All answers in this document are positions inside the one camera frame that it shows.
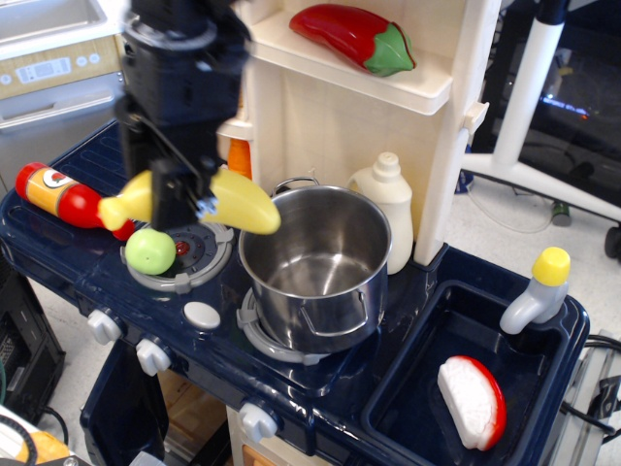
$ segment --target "stove burner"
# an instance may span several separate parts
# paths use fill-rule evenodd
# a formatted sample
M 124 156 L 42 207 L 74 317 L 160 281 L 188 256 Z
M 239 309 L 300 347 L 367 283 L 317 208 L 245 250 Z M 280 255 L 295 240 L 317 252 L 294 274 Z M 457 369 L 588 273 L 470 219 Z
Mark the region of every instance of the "stove burner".
M 231 256 L 235 239 L 233 230 L 219 223 L 196 223 L 166 233 L 175 241 L 177 256 L 163 274 L 146 275 L 130 267 L 125 260 L 125 248 L 121 248 L 121 259 L 138 283 L 155 291 L 176 294 L 189 293 L 219 274 Z
M 306 354 L 289 349 L 270 337 L 259 322 L 257 308 L 259 303 L 254 297 L 252 289 L 245 294 L 242 306 L 237 310 L 237 325 L 242 330 L 252 345 L 266 356 L 282 362 L 297 362 L 305 366 L 317 364 L 329 354 Z

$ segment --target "mustard label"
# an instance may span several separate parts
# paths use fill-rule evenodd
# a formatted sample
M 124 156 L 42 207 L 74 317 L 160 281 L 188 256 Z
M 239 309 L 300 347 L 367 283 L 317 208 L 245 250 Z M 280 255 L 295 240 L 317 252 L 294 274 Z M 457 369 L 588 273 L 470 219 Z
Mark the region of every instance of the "mustard label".
M 56 170 L 41 168 L 30 176 L 26 196 L 35 206 L 57 216 L 63 193 L 75 184 L 78 182 Z

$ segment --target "white dish soap bottle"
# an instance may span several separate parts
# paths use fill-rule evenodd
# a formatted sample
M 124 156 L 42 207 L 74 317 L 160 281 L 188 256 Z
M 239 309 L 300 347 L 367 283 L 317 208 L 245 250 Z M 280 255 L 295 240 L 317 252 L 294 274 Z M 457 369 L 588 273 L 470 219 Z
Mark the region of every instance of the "white dish soap bottle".
M 388 255 L 388 275 L 404 268 L 414 243 L 411 221 L 411 187 L 401 175 L 399 157 L 383 152 L 373 167 L 359 170 L 347 186 L 364 194 L 384 212 L 392 233 L 392 248 Z

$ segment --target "digital display panel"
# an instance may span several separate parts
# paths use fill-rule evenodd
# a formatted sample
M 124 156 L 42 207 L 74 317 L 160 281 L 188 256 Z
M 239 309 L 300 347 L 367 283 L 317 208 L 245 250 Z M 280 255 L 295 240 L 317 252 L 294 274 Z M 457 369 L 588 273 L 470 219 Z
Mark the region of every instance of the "digital display panel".
M 68 75 L 71 73 L 71 59 L 65 56 L 54 60 L 34 63 L 17 68 L 16 73 L 23 84 L 47 80 L 56 76 Z

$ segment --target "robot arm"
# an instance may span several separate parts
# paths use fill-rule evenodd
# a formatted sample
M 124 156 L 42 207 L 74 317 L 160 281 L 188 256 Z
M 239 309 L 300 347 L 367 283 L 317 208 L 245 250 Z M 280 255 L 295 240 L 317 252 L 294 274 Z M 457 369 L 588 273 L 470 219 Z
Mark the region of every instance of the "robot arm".
M 125 171 L 152 173 L 151 226 L 212 210 L 216 130 L 237 114 L 249 33 L 230 0 L 132 0 L 116 105 Z

